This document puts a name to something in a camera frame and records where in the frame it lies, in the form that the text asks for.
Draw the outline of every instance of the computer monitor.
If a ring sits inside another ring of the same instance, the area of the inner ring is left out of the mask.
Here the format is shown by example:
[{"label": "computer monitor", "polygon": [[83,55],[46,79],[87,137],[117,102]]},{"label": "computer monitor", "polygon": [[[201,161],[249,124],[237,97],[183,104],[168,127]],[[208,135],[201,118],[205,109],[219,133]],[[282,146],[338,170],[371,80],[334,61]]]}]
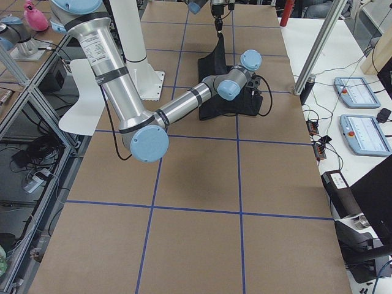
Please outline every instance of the computer monitor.
[{"label": "computer monitor", "polygon": [[351,191],[381,242],[392,244],[392,156],[359,179]]}]

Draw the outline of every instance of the pink object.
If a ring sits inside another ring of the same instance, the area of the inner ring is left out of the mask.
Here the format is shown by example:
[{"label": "pink object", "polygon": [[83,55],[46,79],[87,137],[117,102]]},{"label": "pink object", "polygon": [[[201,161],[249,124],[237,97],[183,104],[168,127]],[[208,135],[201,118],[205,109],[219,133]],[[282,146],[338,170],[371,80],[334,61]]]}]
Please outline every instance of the pink object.
[{"label": "pink object", "polygon": [[37,32],[46,30],[49,26],[48,20],[45,15],[36,7],[30,0],[26,0],[24,4],[24,18],[29,24],[30,28]]}]

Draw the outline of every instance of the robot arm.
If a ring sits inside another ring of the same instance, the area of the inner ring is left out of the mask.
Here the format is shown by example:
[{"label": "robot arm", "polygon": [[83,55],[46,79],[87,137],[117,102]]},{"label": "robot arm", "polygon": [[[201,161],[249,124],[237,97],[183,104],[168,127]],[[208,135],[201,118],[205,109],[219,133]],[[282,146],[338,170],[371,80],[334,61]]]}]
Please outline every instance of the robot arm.
[{"label": "robot arm", "polygon": [[202,83],[156,111],[146,110],[109,31],[110,17],[102,0],[51,0],[57,25],[78,39],[96,81],[106,92],[119,117],[125,147],[143,162],[154,162],[167,151],[164,128],[187,115],[217,92],[234,99],[261,64],[261,56],[248,50],[241,64],[226,75],[207,77]]},{"label": "robot arm", "polygon": [[[208,0],[184,0],[188,9],[193,14],[198,14]],[[211,0],[211,14],[215,18],[216,31],[220,32],[223,28],[222,15],[227,6],[229,11],[234,10],[235,0]]]},{"label": "robot arm", "polygon": [[18,17],[9,16],[0,20],[0,44],[5,50],[11,50],[16,44],[19,52],[25,56],[38,51],[37,44]]}]

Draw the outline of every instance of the label sticker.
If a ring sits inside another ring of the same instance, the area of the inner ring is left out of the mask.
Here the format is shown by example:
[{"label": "label sticker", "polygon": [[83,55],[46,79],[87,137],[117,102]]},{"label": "label sticker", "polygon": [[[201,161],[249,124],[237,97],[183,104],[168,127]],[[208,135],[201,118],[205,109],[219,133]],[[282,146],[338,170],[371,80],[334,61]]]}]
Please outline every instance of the label sticker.
[{"label": "label sticker", "polygon": [[88,37],[87,39],[81,41],[80,45],[83,48],[83,51],[85,52],[91,66],[95,66],[102,61],[110,59],[109,55],[106,54],[99,35]]},{"label": "label sticker", "polygon": [[340,173],[332,173],[331,178],[338,189],[347,188],[347,185],[343,181],[343,178]]}]

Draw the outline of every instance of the light blue joint cap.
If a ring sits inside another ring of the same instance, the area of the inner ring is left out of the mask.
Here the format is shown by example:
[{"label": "light blue joint cap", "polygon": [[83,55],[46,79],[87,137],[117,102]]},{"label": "light blue joint cap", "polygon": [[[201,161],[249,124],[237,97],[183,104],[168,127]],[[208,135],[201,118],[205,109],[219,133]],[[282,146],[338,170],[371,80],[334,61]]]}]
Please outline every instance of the light blue joint cap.
[{"label": "light blue joint cap", "polygon": [[20,20],[20,18],[13,17],[13,16],[4,17],[0,21],[6,25],[21,25],[21,24],[23,24],[22,21]]},{"label": "light blue joint cap", "polygon": [[59,8],[73,14],[94,12],[102,4],[102,0],[52,0]]},{"label": "light blue joint cap", "polygon": [[130,143],[133,156],[142,162],[162,158],[169,147],[169,137],[160,126],[148,125],[136,132]]},{"label": "light blue joint cap", "polygon": [[218,94],[225,100],[231,101],[241,91],[241,87],[235,81],[224,80],[218,86]]},{"label": "light blue joint cap", "polygon": [[11,50],[13,48],[13,43],[2,37],[0,37],[0,45],[4,48],[5,51]]},{"label": "light blue joint cap", "polygon": [[247,70],[254,72],[255,70],[258,70],[258,68],[262,64],[262,56],[256,50],[253,49],[246,50],[241,55],[241,64]]},{"label": "light blue joint cap", "polygon": [[194,2],[190,2],[188,4],[188,9],[190,12],[192,12],[193,14],[198,14],[200,9],[202,9],[198,4],[194,3]]},{"label": "light blue joint cap", "polygon": [[55,32],[59,32],[61,34],[67,34],[67,30],[65,29],[65,27],[62,24],[55,23],[52,20],[50,21],[50,23],[51,23],[52,30],[54,30]]}]

